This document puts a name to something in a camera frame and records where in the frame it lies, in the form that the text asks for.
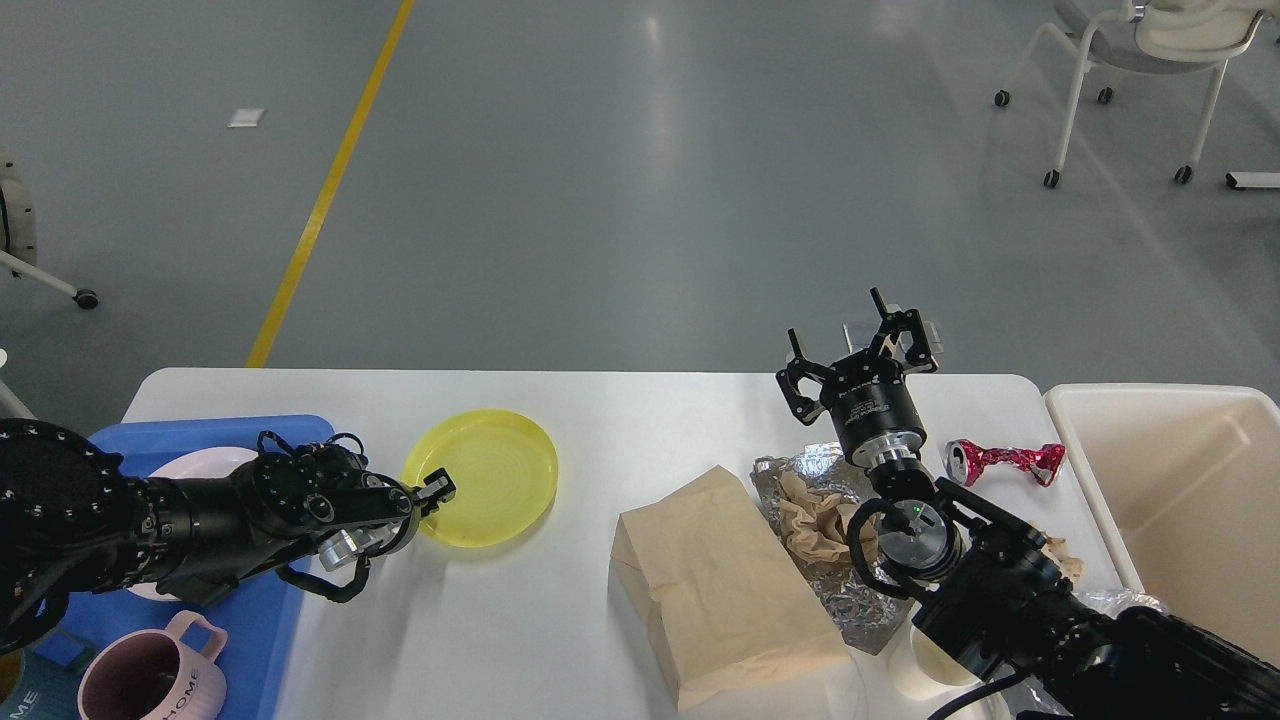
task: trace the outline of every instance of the white sticker on floor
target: white sticker on floor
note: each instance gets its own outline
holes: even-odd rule
[[[232,113],[232,122],[227,123],[227,127],[256,128],[257,123],[262,122],[262,113],[266,113],[265,108],[239,108]]]

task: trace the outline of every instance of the robotic arm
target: robotic arm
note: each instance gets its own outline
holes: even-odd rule
[[[70,430],[0,420],[0,653],[58,624],[72,592],[154,582],[207,606],[275,570],[347,602],[364,589],[370,559],[408,544],[419,520],[454,493],[443,468],[420,488],[370,473],[349,434],[291,447],[264,432],[257,446],[225,478],[128,478],[119,455]],[[355,562],[356,575],[338,587],[288,566],[308,555],[326,570]]]
[[[804,356],[791,331],[794,357],[777,379],[801,423],[831,411],[845,459],[867,469],[881,496],[863,503],[846,537],[874,523],[878,565],[892,582],[852,552],[859,578],[916,600],[915,626],[978,678],[1014,669],[931,720],[1029,675],[1080,720],[1280,717],[1280,670],[1179,618],[1133,607],[1111,619],[1085,607],[1041,552],[1039,530],[951,480],[931,479],[904,375],[937,363],[919,313],[886,307],[876,290],[872,297],[881,329],[870,347],[824,366]],[[822,386],[817,402],[801,393],[801,379]]]

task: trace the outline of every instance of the crushed soda can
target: crushed soda can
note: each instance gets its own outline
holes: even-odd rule
[[[947,475],[952,482],[969,487],[978,480],[982,471],[991,465],[1009,462],[1019,470],[1029,473],[1041,487],[1048,487],[1057,479],[1066,448],[1056,442],[1039,450],[1018,447],[979,447],[968,439],[954,439],[947,443]]]

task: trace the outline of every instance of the pink mug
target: pink mug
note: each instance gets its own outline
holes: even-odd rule
[[[182,642],[192,625],[210,632],[196,652]],[[227,700],[227,678],[214,665],[227,630],[183,610],[163,630],[115,641],[84,673],[77,701],[84,720],[212,720]]]

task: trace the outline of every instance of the white cup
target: white cup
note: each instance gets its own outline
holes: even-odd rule
[[[978,684],[973,673],[952,660],[928,635],[910,624],[908,629],[909,637],[899,638],[888,659],[888,674],[897,692],[911,700],[929,700],[947,691]]]
[[[182,642],[192,625],[210,632],[196,652]],[[227,700],[227,676],[214,665],[227,630],[183,610],[163,630],[115,641],[84,673],[77,702],[84,720],[212,720]]]

